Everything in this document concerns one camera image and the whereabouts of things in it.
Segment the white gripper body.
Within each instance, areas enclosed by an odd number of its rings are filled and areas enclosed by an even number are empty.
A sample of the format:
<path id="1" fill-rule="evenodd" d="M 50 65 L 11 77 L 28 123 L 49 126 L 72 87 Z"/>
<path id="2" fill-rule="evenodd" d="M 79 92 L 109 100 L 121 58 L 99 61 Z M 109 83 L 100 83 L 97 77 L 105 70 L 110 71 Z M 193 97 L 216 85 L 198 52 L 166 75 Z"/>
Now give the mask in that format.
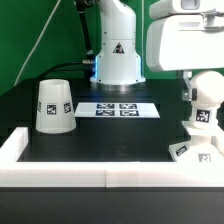
<path id="1" fill-rule="evenodd" d="M 224 67 L 224 28 L 205 28 L 200 15 L 176 15 L 152 22 L 146 63 L 151 71 Z"/>

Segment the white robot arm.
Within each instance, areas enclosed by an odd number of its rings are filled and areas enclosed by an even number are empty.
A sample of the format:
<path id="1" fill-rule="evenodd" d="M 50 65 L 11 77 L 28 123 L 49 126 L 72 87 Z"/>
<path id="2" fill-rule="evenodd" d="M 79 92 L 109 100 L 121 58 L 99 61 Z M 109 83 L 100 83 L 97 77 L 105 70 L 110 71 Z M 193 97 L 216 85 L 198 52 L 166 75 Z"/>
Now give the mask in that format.
<path id="1" fill-rule="evenodd" d="M 120 0 L 98 0 L 101 51 L 91 83 L 125 90 L 145 81 L 135 49 L 136 16 Z M 146 36 L 146 64 L 153 72 L 176 71 L 185 81 L 182 97 L 196 99 L 194 70 L 224 68 L 224 0 L 158 0 Z"/>

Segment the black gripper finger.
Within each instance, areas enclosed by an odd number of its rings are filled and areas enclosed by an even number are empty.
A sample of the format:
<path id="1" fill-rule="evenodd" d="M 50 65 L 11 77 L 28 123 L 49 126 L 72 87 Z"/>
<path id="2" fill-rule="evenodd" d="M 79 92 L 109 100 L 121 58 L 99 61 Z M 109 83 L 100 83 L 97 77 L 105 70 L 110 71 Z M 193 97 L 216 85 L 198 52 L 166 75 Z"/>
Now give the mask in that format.
<path id="1" fill-rule="evenodd" d="M 192 100 L 192 86 L 190 79 L 192 77 L 192 72 L 189 70 L 182 70 L 176 72 L 176 78 L 180 81 L 182 87 L 182 99 L 184 101 Z"/>

